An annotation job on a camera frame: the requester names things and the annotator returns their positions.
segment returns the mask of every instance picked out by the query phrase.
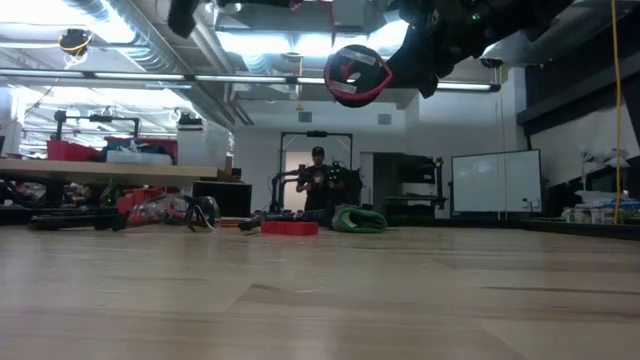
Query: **table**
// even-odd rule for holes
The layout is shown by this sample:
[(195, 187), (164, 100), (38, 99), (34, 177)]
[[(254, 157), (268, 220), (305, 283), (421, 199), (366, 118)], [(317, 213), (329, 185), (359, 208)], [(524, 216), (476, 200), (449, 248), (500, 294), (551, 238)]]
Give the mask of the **table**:
[(13, 159), (0, 159), (1, 174), (69, 182), (109, 183), (113, 180), (123, 185), (166, 186), (191, 186), (202, 178), (221, 179), (226, 175), (213, 167)]

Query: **yellow rope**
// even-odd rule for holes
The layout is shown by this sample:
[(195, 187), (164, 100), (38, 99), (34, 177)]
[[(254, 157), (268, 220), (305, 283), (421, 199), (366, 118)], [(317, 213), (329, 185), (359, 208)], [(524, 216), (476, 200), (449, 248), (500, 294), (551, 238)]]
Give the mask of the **yellow rope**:
[(611, 19), (613, 24), (613, 62), (616, 72), (616, 210), (614, 214), (614, 224), (620, 220), (620, 148), (622, 147), (622, 81), (620, 79), (620, 61), (618, 57), (618, 17), (616, 11), (616, 0), (611, 0)]

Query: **green bag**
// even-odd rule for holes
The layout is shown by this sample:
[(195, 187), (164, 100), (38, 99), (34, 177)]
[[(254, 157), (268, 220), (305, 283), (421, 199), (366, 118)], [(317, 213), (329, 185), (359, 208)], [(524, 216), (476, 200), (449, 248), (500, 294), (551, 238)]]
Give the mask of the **green bag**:
[(387, 229), (387, 219), (375, 211), (345, 207), (336, 209), (331, 225), (335, 231), (382, 233)]

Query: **red box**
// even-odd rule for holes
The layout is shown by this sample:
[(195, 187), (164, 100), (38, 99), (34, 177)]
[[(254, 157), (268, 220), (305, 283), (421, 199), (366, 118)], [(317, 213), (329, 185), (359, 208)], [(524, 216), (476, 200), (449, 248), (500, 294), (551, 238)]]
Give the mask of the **red box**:
[(64, 140), (47, 141), (47, 159), (55, 161), (89, 161), (89, 158), (99, 155), (94, 148)]
[(260, 225), (260, 230), (265, 234), (316, 235), (318, 223), (265, 221)]

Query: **wooden floor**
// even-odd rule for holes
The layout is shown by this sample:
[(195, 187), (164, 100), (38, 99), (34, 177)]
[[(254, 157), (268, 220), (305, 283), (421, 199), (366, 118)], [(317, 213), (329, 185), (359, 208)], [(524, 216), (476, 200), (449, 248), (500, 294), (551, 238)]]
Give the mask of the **wooden floor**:
[(640, 242), (0, 228), (0, 359), (640, 358)]

